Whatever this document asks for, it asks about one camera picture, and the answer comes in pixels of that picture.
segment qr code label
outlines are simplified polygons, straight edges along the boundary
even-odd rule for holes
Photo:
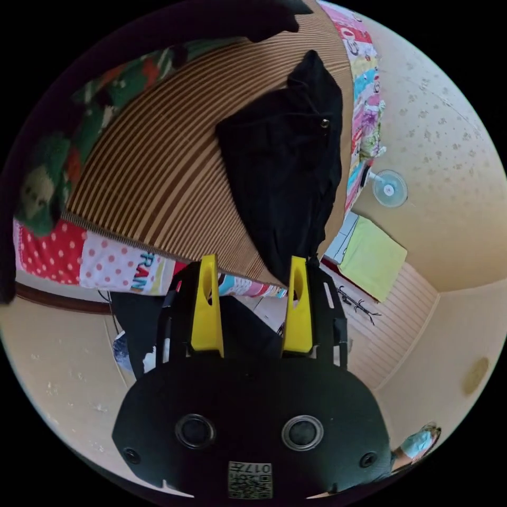
[[[271,463],[230,461],[229,498],[245,500],[273,498]]]

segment face mask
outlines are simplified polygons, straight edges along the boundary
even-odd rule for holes
[[[410,435],[400,446],[401,450],[414,459],[419,453],[430,448],[433,439],[429,431],[419,431]]]

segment yellow cloth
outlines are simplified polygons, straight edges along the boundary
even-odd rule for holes
[[[381,303],[387,299],[407,251],[370,220],[359,217],[340,272]]]

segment white fan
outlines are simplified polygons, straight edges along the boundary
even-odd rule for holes
[[[397,208],[407,200],[407,184],[397,172],[387,169],[374,174],[370,171],[368,176],[373,180],[373,195],[382,206]]]

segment floral wallpaper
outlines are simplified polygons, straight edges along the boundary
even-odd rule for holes
[[[478,115],[450,78],[408,41],[364,16],[380,56],[387,152],[373,171],[405,178],[408,201],[388,209],[370,185],[354,211],[408,250],[438,291],[507,278],[507,179]]]

